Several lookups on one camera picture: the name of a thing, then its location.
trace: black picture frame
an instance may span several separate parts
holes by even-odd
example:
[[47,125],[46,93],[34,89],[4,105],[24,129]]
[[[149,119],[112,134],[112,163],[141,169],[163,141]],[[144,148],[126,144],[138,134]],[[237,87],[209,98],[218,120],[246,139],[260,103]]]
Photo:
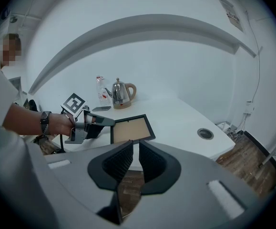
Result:
[[[125,122],[125,121],[130,121],[130,120],[141,119],[141,118],[144,118],[144,121],[145,121],[146,126],[148,128],[148,131],[150,133],[150,136],[147,136],[147,137],[144,137],[144,138],[141,138],[141,139],[137,139],[137,140],[132,140],[133,144],[139,143],[140,140],[154,140],[154,139],[156,139],[156,136],[153,133],[153,129],[151,127],[151,124],[149,124],[147,116],[145,114],[142,114],[142,115],[137,115],[137,116],[133,116],[133,117],[125,118],[125,119],[119,119],[119,120],[115,121],[116,123],[119,123],[119,122]],[[110,144],[114,143],[113,142],[113,128],[114,128],[114,126],[110,127]]]

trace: electric kettle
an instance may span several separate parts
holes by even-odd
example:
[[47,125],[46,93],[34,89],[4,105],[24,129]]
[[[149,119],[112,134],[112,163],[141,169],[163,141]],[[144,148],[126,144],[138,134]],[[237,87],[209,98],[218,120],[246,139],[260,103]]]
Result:
[[[130,94],[129,88],[133,89],[133,94]],[[105,88],[108,95],[112,98],[113,107],[115,109],[124,109],[132,105],[131,100],[135,97],[137,88],[134,84],[120,82],[119,78],[112,85],[112,91],[110,92]]]

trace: electrical outlet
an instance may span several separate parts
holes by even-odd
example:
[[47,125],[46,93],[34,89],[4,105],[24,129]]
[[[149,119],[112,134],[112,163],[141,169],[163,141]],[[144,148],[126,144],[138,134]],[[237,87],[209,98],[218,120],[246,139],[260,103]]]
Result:
[[252,112],[254,111],[254,107],[255,107],[254,103],[251,100],[247,101],[244,114],[248,114],[248,115],[252,114]]
[[219,125],[217,125],[217,127],[219,127],[219,129],[221,129],[224,132],[230,127],[230,124],[228,124],[227,122],[222,122]]

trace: black cable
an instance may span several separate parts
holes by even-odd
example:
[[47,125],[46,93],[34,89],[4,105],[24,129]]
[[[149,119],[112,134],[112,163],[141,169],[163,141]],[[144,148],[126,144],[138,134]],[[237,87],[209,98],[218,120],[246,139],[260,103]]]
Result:
[[60,141],[61,141],[61,152],[65,153],[65,150],[63,149],[63,141],[62,141],[62,134],[60,134]]
[[[256,92],[257,92],[257,90],[258,90],[258,86],[260,85],[260,79],[261,79],[261,61],[260,61],[260,50],[259,50],[259,48],[258,48],[258,44],[257,44],[257,40],[256,40],[256,36],[255,36],[255,34],[254,34],[254,32],[253,32],[253,29],[252,29],[252,27],[251,27],[251,25],[250,25],[249,15],[248,15],[248,10],[246,10],[246,13],[247,13],[247,18],[248,18],[248,23],[249,23],[249,26],[250,26],[250,28],[251,28],[252,34],[253,34],[253,36],[254,36],[254,39],[255,39],[255,41],[256,41],[257,53],[258,53],[258,83],[257,83],[257,87],[256,87]],[[252,102],[253,102],[253,100],[254,100],[254,97],[256,96],[256,92],[255,92],[255,93],[254,93],[254,95],[253,95]]]

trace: person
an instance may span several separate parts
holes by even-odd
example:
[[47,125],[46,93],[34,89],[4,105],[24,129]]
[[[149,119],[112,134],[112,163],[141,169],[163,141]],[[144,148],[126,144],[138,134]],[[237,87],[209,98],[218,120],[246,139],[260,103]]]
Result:
[[[13,103],[18,91],[1,72],[21,55],[21,40],[18,34],[7,33],[9,18],[0,26],[0,126],[19,135],[42,135],[44,125],[42,112],[28,110]],[[47,114],[45,134],[70,136],[74,127],[73,116]]]

